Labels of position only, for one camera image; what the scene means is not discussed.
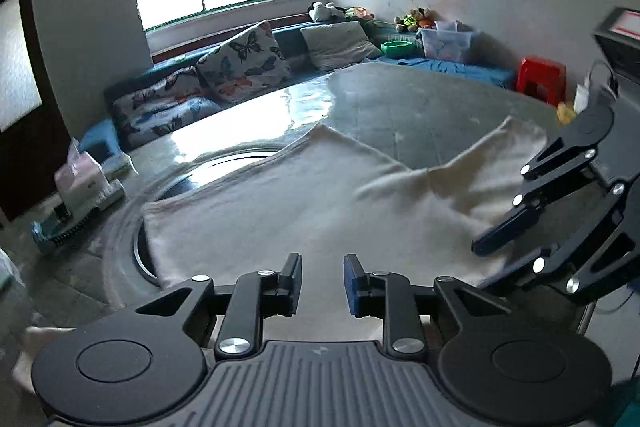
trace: plastic storage box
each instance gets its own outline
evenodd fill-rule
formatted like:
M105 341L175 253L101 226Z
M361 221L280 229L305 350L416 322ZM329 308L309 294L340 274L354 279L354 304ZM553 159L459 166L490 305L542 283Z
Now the plastic storage box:
M468 64L471 59L471 44L476 36L475 32L453 32L445 30L420 29L424 56L461 62Z

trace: green bowl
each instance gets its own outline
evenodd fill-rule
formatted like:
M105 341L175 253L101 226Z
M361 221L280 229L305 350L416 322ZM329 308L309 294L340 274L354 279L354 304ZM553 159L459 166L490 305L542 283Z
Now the green bowl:
M406 58L413 54L415 45L408 41L389 41L380 46L383 54L390 58Z

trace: red plastic stool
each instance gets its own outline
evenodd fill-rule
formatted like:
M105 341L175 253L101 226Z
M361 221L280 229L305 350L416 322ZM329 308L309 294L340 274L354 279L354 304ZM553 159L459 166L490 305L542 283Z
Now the red plastic stool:
M516 90L558 107L564 102L566 66L543 57L525 57L518 72Z

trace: brown door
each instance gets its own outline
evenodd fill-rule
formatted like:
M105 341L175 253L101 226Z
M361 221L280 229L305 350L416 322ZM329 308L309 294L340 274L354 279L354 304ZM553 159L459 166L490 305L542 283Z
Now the brown door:
M9 219L55 192L69 140L31 0L0 0L0 208Z

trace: silver bolt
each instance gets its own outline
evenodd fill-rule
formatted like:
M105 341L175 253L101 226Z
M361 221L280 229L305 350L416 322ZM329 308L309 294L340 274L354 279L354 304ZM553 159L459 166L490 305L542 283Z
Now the silver bolt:
M533 272L540 273L545 267L545 258L538 257L535 261L533 261Z
M396 340L391 347L398 353L418 353L424 349L424 342L411 337Z
M251 344L246 339L241 339L240 337L231 337L230 339L225 339L218 344L220 351L224 353L228 353L230 355L242 355L245 351L248 351L251 347Z
M566 282L566 292L567 293L576 293L578 291L578 286L580 286L580 281L578 281L577 277L571 277Z

